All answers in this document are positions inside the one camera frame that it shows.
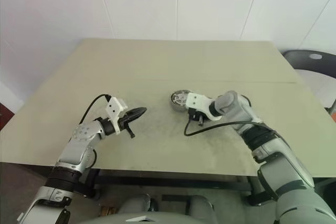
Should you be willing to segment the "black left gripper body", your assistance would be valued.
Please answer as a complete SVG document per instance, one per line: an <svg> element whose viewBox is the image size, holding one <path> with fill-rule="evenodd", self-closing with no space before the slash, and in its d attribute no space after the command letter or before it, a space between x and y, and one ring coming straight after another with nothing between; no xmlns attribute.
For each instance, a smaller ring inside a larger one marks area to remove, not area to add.
<svg viewBox="0 0 336 224"><path fill-rule="evenodd" d="M134 113L127 112L122 118L119 119L120 131L126 130L131 138L135 138L135 134L131 130L129 123L134 120Z"/></svg>

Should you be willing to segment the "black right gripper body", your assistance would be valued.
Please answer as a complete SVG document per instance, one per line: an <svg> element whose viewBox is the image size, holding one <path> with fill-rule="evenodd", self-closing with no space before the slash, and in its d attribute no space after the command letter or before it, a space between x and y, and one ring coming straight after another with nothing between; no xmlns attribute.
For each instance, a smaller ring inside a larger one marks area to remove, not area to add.
<svg viewBox="0 0 336 224"><path fill-rule="evenodd" d="M188 109L189 120L196 121L198 126L204 125L204 120L206 119L206 115L203 112L200 112L196 109Z"/></svg>

